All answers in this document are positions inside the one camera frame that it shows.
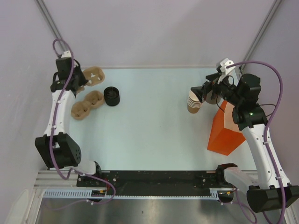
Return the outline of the brown pulp cup carrier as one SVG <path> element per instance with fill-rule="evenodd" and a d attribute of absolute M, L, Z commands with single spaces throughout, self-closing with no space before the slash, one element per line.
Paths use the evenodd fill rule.
<path fill-rule="evenodd" d="M 97 84 L 102 83 L 105 79 L 105 74 L 103 70 L 97 66 L 93 66 L 85 69 L 83 71 L 83 75 L 87 80 L 87 83 L 84 84 L 83 86 L 80 86 L 77 93 L 83 91 L 86 86 L 95 86 Z"/>
<path fill-rule="evenodd" d="M 100 91 L 92 91 L 85 96 L 83 101 L 73 104 L 71 116 L 75 120 L 83 120 L 90 114 L 91 110 L 98 109 L 104 103 L 104 95 Z"/>

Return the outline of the orange paper bag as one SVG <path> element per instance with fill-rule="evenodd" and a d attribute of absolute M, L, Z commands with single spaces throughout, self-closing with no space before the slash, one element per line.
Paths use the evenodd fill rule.
<path fill-rule="evenodd" d="M 233 122 L 233 108 L 232 104 L 223 101 L 214 116 L 207 145 L 209 151 L 228 156 L 245 141 L 238 125 Z"/>

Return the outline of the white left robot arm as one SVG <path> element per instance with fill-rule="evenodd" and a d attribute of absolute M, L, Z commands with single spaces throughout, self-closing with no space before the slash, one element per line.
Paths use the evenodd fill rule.
<path fill-rule="evenodd" d="M 59 57 L 56 66 L 50 86 L 50 118 L 44 134 L 35 139 L 35 147 L 47 168 L 57 171 L 69 168 L 87 174 L 87 181 L 97 187 L 103 182 L 99 164 L 83 159 L 80 146 L 69 135 L 72 106 L 79 88 L 88 81 L 79 62 L 71 56 Z"/>

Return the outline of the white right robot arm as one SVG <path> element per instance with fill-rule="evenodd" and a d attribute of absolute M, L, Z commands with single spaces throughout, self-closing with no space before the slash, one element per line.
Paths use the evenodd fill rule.
<path fill-rule="evenodd" d="M 230 84 L 228 77 L 221 79 L 219 73 L 206 78 L 202 86 L 192 87 L 191 91 L 202 103 L 211 92 L 233 105 L 233 122 L 238 125 L 250 148 L 258 176 L 255 180 L 232 165 L 216 174 L 216 183 L 220 187 L 229 184 L 237 187 L 246 195 L 250 208 L 256 213 L 288 208 L 298 199 L 299 187 L 292 185 L 285 175 L 271 141 L 267 126 L 269 120 L 257 103 L 261 91 L 260 78 L 244 74 L 237 85 Z"/>

